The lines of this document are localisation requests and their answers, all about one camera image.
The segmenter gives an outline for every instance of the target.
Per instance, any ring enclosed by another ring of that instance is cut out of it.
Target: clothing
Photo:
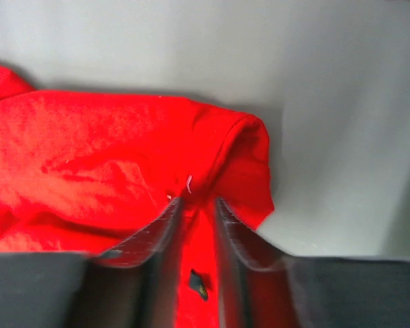
[[[214,201],[257,228],[273,211],[268,163],[253,115],[182,97],[35,91],[0,66],[0,251],[99,254],[181,196],[177,328],[218,327]],[[191,269],[207,302],[188,286]]]

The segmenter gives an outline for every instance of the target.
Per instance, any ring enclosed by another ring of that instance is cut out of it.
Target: folded fabric
[[[176,327],[218,327],[214,200],[257,228],[273,210],[268,163],[253,115],[181,97],[35,91],[0,66],[0,251],[98,254],[181,196]],[[208,301],[189,288],[192,269]]]

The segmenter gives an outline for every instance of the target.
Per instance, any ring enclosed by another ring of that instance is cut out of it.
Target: red fabric
[[[214,200],[256,228],[273,210],[268,148],[253,115],[179,97],[33,91],[0,67],[0,250],[98,253],[181,195],[176,327],[218,327]],[[206,303],[188,288],[191,269]]]

